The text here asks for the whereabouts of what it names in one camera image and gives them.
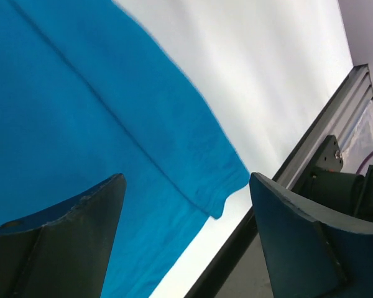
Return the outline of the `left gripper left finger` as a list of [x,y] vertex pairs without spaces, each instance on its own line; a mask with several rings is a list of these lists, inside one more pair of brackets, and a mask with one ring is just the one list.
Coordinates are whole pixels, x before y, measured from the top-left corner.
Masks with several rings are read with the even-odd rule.
[[89,190],[0,226],[0,297],[99,297],[126,180]]

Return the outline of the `blue t shirt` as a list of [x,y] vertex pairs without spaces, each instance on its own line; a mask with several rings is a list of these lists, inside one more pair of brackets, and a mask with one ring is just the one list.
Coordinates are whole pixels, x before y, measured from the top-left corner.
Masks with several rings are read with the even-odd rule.
[[249,174],[201,94],[111,1],[0,1],[0,224],[121,173],[103,297],[148,297]]

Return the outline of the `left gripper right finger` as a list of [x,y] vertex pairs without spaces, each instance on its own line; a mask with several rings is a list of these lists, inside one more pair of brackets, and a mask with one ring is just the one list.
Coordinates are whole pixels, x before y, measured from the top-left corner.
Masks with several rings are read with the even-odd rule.
[[373,297],[373,223],[249,181],[274,297]]

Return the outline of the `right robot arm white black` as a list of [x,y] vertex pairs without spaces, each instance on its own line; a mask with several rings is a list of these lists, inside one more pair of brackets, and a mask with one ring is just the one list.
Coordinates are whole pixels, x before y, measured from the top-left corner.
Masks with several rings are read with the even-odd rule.
[[373,222],[373,165],[364,176],[317,169],[299,194],[340,213]]

